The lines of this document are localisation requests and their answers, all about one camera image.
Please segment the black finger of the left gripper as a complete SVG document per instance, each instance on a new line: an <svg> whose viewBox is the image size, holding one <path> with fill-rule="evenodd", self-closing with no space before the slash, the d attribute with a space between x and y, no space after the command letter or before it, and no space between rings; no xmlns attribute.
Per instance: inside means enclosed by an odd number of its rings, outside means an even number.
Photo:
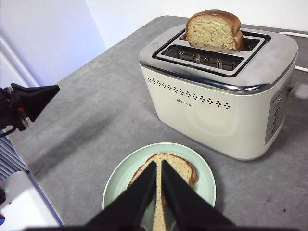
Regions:
<svg viewBox="0 0 308 231"><path fill-rule="evenodd" d="M26 102L22 100L23 109L25 110L27 117L32 122L34 122L37 119L37 117L40 115L43 109L47 106L47 104L48 103L36 102L34 100L30 100Z"/></svg>
<svg viewBox="0 0 308 231"><path fill-rule="evenodd" d="M11 87L14 92L18 93L25 102L34 100L36 102L49 103L60 91L58 85L26 88L21 85L12 83Z"/></svg>

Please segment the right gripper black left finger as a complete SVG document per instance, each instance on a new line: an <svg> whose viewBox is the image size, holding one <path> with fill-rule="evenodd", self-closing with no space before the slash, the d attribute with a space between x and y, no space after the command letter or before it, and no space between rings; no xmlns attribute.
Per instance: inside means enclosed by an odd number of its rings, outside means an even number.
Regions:
<svg viewBox="0 0 308 231"><path fill-rule="evenodd" d="M156 163L152 161L129 188L87 223L89 228L139 228L156 192Z"/></svg>

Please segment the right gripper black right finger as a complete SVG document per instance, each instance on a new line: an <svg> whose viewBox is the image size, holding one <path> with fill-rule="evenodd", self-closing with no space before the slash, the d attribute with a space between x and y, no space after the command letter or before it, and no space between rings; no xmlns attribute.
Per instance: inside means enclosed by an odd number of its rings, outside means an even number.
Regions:
<svg viewBox="0 0 308 231"><path fill-rule="evenodd" d="M179 228L234 228L200 197L167 162L162 162L162 191Z"/></svg>

